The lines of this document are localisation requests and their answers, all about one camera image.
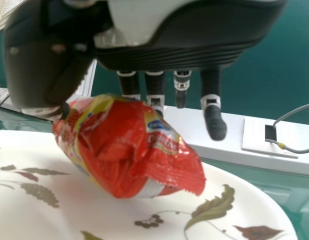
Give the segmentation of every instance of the white electrical outlet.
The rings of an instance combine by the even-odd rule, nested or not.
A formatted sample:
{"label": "white electrical outlet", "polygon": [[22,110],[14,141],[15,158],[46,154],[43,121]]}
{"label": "white electrical outlet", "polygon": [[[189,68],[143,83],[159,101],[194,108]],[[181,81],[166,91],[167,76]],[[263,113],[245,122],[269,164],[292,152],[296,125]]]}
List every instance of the white electrical outlet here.
{"label": "white electrical outlet", "polygon": [[6,88],[0,88],[0,101],[5,99],[8,96],[9,92]]}
{"label": "white electrical outlet", "polygon": [[[282,150],[276,144],[265,141],[266,125],[272,125],[274,120],[257,117],[244,118],[242,150],[261,154],[275,155],[297,159],[298,155]],[[281,121],[276,125],[277,141],[290,148],[299,149],[296,129],[293,123]]]}

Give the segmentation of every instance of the blue logo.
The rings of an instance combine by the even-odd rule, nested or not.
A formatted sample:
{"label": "blue logo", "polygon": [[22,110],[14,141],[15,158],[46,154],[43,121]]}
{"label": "blue logo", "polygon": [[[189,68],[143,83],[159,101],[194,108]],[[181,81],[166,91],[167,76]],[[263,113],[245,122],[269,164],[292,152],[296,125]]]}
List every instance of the blue logo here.
{"label": "blue logo", "polygon": [[163,124],[160,120],[154,120],[152,122],[148,123],[148,128],[150,129],[164,129],[164,130],[170,130],[169,127]]}

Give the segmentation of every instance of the black connector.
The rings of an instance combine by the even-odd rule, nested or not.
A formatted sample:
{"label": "black connector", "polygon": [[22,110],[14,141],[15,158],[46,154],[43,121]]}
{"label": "black connector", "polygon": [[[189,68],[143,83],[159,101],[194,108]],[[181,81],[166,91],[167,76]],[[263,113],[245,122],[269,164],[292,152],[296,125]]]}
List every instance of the black connector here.
{"label": "black connector", "polygon": [[264,126],[264,140],[270,139],[277,141],[277,129],[274,128],[272,125],[265,125]]}

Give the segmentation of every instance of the snack bag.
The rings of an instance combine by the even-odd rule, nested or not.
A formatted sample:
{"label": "snack bag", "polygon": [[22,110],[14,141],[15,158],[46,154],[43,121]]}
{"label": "snack bag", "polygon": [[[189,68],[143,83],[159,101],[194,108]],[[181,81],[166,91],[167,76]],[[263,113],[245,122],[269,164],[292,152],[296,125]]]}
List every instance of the snack bag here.
{"label": "snack bag", "polygon": [[203,192],[199,156],[144,102],[104,94],[70,108],[66,120],[53,124],[57,144],[116,198]]}

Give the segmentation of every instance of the green background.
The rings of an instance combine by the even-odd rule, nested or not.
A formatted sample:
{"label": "green background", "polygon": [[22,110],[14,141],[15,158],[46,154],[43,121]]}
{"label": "green background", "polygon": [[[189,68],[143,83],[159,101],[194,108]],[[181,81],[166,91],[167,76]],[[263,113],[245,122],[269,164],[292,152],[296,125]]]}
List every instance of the green background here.
{"label": "green background", "polygon": [[[5,77],[0,33],[0,84]],[[276,119],[309,103],[309,0],[290,0],[271,33],[249,49],[222,80],[222,111],[225,113]],[[142,76],[141,87],[145,88]],[[120,94],[117,75],[98,66],[92,95]],[[173,77],[166,75],[166,104],[174,105]],[[188,108],[200,108],[200,79],[192,74]],[[309,109],[288,121],[309,124]]]}

